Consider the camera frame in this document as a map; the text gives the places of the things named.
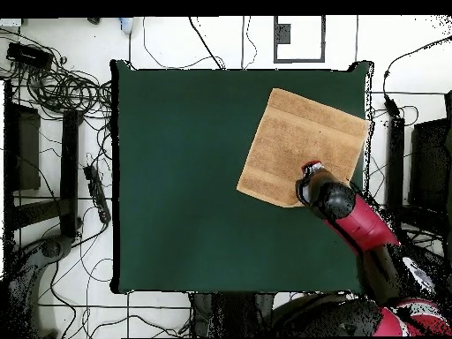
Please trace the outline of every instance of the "green tabletop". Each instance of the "green tabletop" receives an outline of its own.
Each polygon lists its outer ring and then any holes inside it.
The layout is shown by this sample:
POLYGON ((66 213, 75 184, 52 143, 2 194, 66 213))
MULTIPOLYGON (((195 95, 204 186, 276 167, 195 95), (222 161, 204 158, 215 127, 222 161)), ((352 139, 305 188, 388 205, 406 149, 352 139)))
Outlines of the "green tabletop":
POLYGON ((365 118, 367 72, 367 63, 332 72, 117 62, 119 292, 358 290, 354 255, 322 221, 236 186, 272 88, 365 118))

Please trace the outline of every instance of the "black cable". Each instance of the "black cable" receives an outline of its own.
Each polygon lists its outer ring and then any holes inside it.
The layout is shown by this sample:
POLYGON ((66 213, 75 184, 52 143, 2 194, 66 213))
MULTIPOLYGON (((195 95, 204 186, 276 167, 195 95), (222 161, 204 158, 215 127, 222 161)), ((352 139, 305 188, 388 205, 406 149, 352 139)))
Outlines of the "black cable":
POLYGON ((391 64, 389 64, 388 68, 386 69, 386 71, 385 71, 385 73, 384 73, 384 79, 383 79, 383 94, 384 94, 384 96, 385 96, 385 99, 388 98, 388 95, 386 94, 386 78, 387 78, 388 75, 389 75, 389 69, 391 69, 391 66, 393 65, 393 63, 395 63, 396 61, 400 60, 400 59, 403 58, 403 57, 406 57, 406 56, 412 55, 412 54, 414 54, 414 53, 416 53, 416 52, 419 52, 421 49, 429 49, 429 48, 431 48, 432 46, 434 46, 435 44, 441 44, 441 43, 443 43, 444 41, 451 41, 451 40, 452 40, 452 35, 450 35, 450 36, 448 36, 448 37, 446 37, 446 38, 439 39, 438 41, 432 41, 432 42, 426 44, 426 45, 423 46, 423 47, 420 47, 420 48, 418 48, 418 49, 415 49, 415 50, 413 50, 412 52, 405 53, 404 55, 401 55, 401 56, 399 56, 398 58, 394 59, 394 60, 391 62, 391 64))
MULTIPOLYGON (((85 240, 82 240, 80 243, 85 243, 85 242, 87 242, 88 240, 91 240, 91 239, 93 239, 94 237, 99 237, 106 229, 108 228, 108 225, 103 225, 103 227, 102 227, 102 229, 97 233, 97 234, 95 234, 95 235, 93 235, 93 236, 91 236, 91 237, 89 237, 89 238, 87 238, 87 239, 85 239, 85 240)), ((77 243, 76 245, 73 245, 72 246, 72 248, 74 248, 74 247, 77 247, 78 245, 80 245, 80 243, 77 243)), ((85 251, 85 253, 83 254, 83 256, 82 257, 85 257, 86 255, 87 255, 87 253, 89 252, 89 250, 91 250, 91 247, 93 246, 93 243, 89 246, 89 248, 85 251)), ((72 265, 72 267, 69 269, 69 270, 67 270, 66 271, 66 273, 64 273, 60 278, 58 278, 58 280, 56 281, 56 282, 54 282, 53 283, 53 285, 55 286, 57 283, 59 283, 69 272, 71 272, 71 270, 73 270, 76 266, 77 266, 77 264, 79 264, 79 262, 80 262, 80 260, 78 260, 78 261, 76 261, 75 262, 75 264, 74 265, 72 265)), ((35 302, 37 302, 39 299, 41 299, 43 296, 44 296, 44 294, 46 294, 48 291, 50 290, 50 288, 48 288, 48 289, 46 289, 36 300, 35 300, 35 302)))
MULTIPOLYGON (((97 113, 102 107, 109 110, 111 104, 110 82, 100 85, 97 78, 89 73, 66 70, 62 64, 63 58, 56 49, 45 47, 30 38, 24 38, 34 43, 37 49, 45 49, 46 52, 49 52, 53 56, 52 63, 55 66, 51 66, 49 71, 24 66, 24 75, 25 72, 27 74, 26 87, 35 103, 43 109, 59 114, 71 109, 79 110, 84 115, 97 113), (100 108, 94 109, 97 104, 100 105, 100 108)), ((22 79, 23 76, 19 75, 19 89, 22 79)))
POLYGON ((254 57, 252 58, 252 61, 250 63, 248 63, 245 67, 245 69, 248 69, 248 66, 253 64, 256 56, 258 55, 258 49, 256 48, 256 46, 254 45, 254 43, 252 42, 252 40, 250 39, 250 36, 248 35, 248 30, 250 28, 250 24, 251 24, 251 16, 248 19, 248 26, 246 27, 246 39, 248 39, 248 41, 252 44, 252 46, 254 47, 254 57))
MULTIPOLYGON (((401 109, 402 112, 403 112, 402 118, 405 118, 405 111, 404 111, 404 109, 413 108, 416 111, 416 119, 413 122, 411 122, 410 124, 405 124, 405 127, 406 126, 412 126, 413 124, 415 124, 418 121, 418 119, 419 119, 419 110, 414 105, 404 105, 404 106, 398 107, 398 108, 401 109)), ((375 108, 371 107, 371 116, 372 116, 373 119, 381 117, 381 116, 385 115, 386 113, 388 113, 387 109, 375 109, 375 108), (382 112, 382 113, 379 114, 378 116, 375 116, 376 112, 382 112)))
POLYGON ((152 322, 149 322, 149 321, 144 320, 144 319, 143 319, 141 316, 139 316, 138 314, 131 314, 128 318, 125 317, 125 318, 123 318, 123 319, 121 319, 121 320, 118 320, 118 321, 115 321, 115 322, 106 322, 106 323, 103 323, 103 324, 101 324, 101 325, 98 325, 98 326, 93 330, 93 333, 89 336, 89 339, 93 339, 94 333, 95 333, 99 328, 101 328, 101 327, 107 327, 107 326, 112 326, 112 325, 117 325, 117 324, 119 324, 119 323, 121 323, 121 322, 126 321, 127 319, 139 319, 139 320, 141 320, 142 322, 144 322, 145 324, 147 324, 148 326, 150 326, 150 327, 152 327, 152 328, 159 328, 159 329, 162 331, 161 333, 166 333, 167 335, 173 336, 173 337, 175 337, 175 338, 182 338, 182 336, 177 335, 177 331, 174 330, 174 329, 172 329, 172 328, 163 328, 163 327, 161 327, 161 326, 159 326, 159 325, 153 324, 152 322))
MULTIPOLYGON (((83 257, 81 256, 81 251, 80 251, 80 260, 82 260, 83 261, 83 257)), ((110 258, 105 258, 105 259, 100 259, 99 261, 97 261, 97 263, 94 265, 94 267, 93 267, 93 270, 91 270, 91 272, 90 273, 88 273, 88 275, 89 275, 89 278, 88 278, 88 283, 87 283, 87 305, 89 305, 88 304, 88 291, 89 291, 89 283, 90 283, 90 281, 91 281, 91 278, 94 278, 93 277, 93 272, 95 271, 95 269, 97 268, 97 266, 100 264, 100 263, 102 263, 103 261, 106 261, 106 260, 111 260, 111 261, 113 261, 113 259, 110 259, 110 258)), ((100 282, 109 282, 109 281, 111 281, 111 278, 110 279, 108 279, 108 280, 106 280, 106 281, 100 281, 100 282)), ((87 307, 87 309, 85 310, 85 312, 87 312, 88 313, 88 317, 87 317, 87 323, 86 323, 86 325, 87 325, 87 328, 85 329, 85 328, 83 328, 84 330, 85 330, 85 333, 86 333, 86 335, 87 335, 87 338, 89 337, 89 339, 91 339, 91 337, 90 337, 90 335, 89 335, 89 333, 88 333, 88 331, 89 331, 89 325, 88 325, 88 319, 89 319, 89 307, 87 307)))
MULTIPOLYGON (((87 212, 88 212, 90 209, 93 209, 93 208, 95 208, 95 207, 90 207, 89 209, 87 209, 87 211, 85 212, 85 215, 87 214, 87 212)), ((83 226, 82 226, 82 229, 81 229, 81 237, 83 237, 83 229, 84 229, 84 227, 85 227, 85 225, 83 225, 83 226)), ((85 271, 87 272, 87 275, 89 276, 89 278, 93 278, 93 279, 96 280, 97 282, 109 282, 110 280, 100 280, 100 279, 98 279, 98 278, 92 276, 93 271, 91 271, 91 273, 88 272, 88 269, 87 269, 87 267, 85 266, 85 263, 83 262, 83 256, 82 256, 82 254, 81 254, 81 242, 79 243, 79 245, 80 245, 80 261, 81 261, 81 265, 83 266, 83 268, 84 268, 85 271)))
POLYGON ((206 47, 207 52, 209 53, 209 55, 214 59, 216 65, 218 66, 218 69, 223 69, 220 64, 218 63, 218 61, 216 60, 215 56, 212 54, 212 52, 210 51, 209 47, 206 45, 206 42, 204 41, 204 38, 201 36, 200 32, 198 31, 198 29, 196 28, 196 26, 193 24, 192 22, 192 17, 189 17, 188 20, 190 21, 190 25, 192 25, 192 29, 196 32, 196 34, 198 34, 202 44, 204 44, 204 47, 206 47))
MULTIPOLYGON (((157 65, 159 65, 160 67, 162 67, 162 68, 164 68, 164 69, 170 69, 170 70, 177 70, 177 69, 190 68, 190 67, 192 67, 192 66, 194 66, 194 65, 196 65, 196 64, 198 64, 198 63, 200 63, 201 61, 208 60, 209 58, 212 58, 211 56, 203 57, 203 58, 201 58, 200 60, 196 61, 196 62, 193 63, 193 64, 189 64, 189 65, 186 65, 186 66, 178 66, 178 67, 174 67, 174 66, 165 66, 165 65, 163 65, 163 64, 160 64, 160 63, 155 59, 155 57, 152 55, 152 53, 147 49, 147 45, 146 45, 146 23, 145 23, 145 20, 146 20, 146 17, 143 17, 143 47, 144 47, 145 51, 148 53, 148 55, 150 55, 150 56, 152 57, 152 59, 155 61, 155 63, 156 63, 157 65)), ((222 63, 222 68, 223 68, 223 69, 226 69, 226 65, 224 64, 224 61, 222 60, 221 57, 215 56, 215 57, 214 57, 214 60, 215 60, 215 61, 217 61, 217 60, 220 61, 220 62, 222 63)))
POLYGON ((75 308, 74 308, 72 305, 70 305, 69 303, 67 303, 65 300, 61 299, 61 298, 55 293, 55 290, 53 289, 54 281, 55 281, 55 278, 57 277, 57 273, 58 273, 58 269, 59 269, 59 264, 58 264, 58 262, 59 262, 59 261, 56 262, 55 273, 53 274, 52 280, 50 281, 50 290, 52 291, 53 296, 54 296, 56 299, 58 299, 58 301, 60 301, 60 302, 63 303, 64 305, 67 305, 68 307, 70 307, 70 308, 72 309, 73 313, 74 313, 74 315, 73 315, 73 317, 72 317, 71 323, 67 326, 67 328, 66 328, 66 330, 64 331, 63 335, 61 335, 61 339, 64 339, 64 338, 66 337, 66 334, 67 334, 69 328, 72 326, 72 324, 73 324, 74 321, 75 321, 75 318, 76 318, 76 316, 77 316, 77 311, 75 310, 75 308))

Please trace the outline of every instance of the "black plug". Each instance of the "black plug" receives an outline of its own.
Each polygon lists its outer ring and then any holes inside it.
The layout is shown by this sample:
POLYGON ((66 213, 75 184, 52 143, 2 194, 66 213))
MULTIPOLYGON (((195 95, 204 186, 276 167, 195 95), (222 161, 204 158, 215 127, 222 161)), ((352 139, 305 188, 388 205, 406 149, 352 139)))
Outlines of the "black plug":
POLYGON ((385 107, 391 117, 400 117, 400 110, 394 100, 385 94, 385 107))

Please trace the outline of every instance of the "power strip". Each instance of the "power strip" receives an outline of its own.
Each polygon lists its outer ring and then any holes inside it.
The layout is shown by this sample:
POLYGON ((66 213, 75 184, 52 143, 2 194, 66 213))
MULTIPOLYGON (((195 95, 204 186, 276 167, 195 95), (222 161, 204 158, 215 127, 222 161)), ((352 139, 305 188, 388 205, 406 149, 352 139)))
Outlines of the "power strip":
POLYGON ((83 168, 85 178, 88 181, 89 194, 93 198, 93 202, 99 212, 99 218, 102 223, 108 224, 111 221, 111 214, 109 212, 109 206, 103 193, 102 181, 99 178, 99 172, 92 166, 86 166, 83 168))

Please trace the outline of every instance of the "brown towel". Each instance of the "brown towel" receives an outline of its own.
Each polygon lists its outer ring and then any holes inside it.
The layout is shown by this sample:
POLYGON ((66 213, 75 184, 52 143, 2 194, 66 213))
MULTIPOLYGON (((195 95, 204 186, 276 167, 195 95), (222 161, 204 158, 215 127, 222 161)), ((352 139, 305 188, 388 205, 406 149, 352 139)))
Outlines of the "brown towel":
POLYGON ((361 118, 274 88, 237 189, 279 207, 302 207, 295 195, 301 167, 320 160, 348 184, 366 133, 361 118))

